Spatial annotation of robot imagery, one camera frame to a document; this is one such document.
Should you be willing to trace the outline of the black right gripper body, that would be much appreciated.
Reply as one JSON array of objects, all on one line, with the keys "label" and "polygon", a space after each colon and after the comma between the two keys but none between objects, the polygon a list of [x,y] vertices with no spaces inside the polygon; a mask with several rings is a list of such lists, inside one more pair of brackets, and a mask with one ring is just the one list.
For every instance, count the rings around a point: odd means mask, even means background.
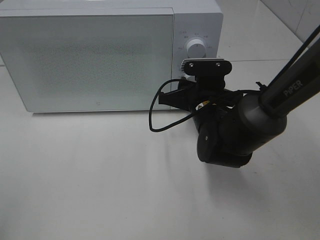
[{"label": "black right gripper body", "polygon": [[180,79],[176,90],[158,91],[158,103],[177,109],[196,112],[196,107],[208,101],[198,115],[203,118],[238,118],[240,93],[227,90],[223,78],[197,78],[195,82]]}]

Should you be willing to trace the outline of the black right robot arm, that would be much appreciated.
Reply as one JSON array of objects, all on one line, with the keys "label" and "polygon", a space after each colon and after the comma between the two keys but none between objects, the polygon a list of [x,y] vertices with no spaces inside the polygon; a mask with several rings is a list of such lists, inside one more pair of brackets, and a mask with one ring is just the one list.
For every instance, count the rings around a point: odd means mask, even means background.
[{"label": "black right robot arm", "polygon": [[255,150],[282,134],[288,114],[320,91],[320,30],[316,28],[270,84],[228,90],[232,64],[222,58],[187,58],[181,64],[194,81],[159,89],[152,102],[187,111],[198,132],[200,161],[231,168],[246,165]]}]

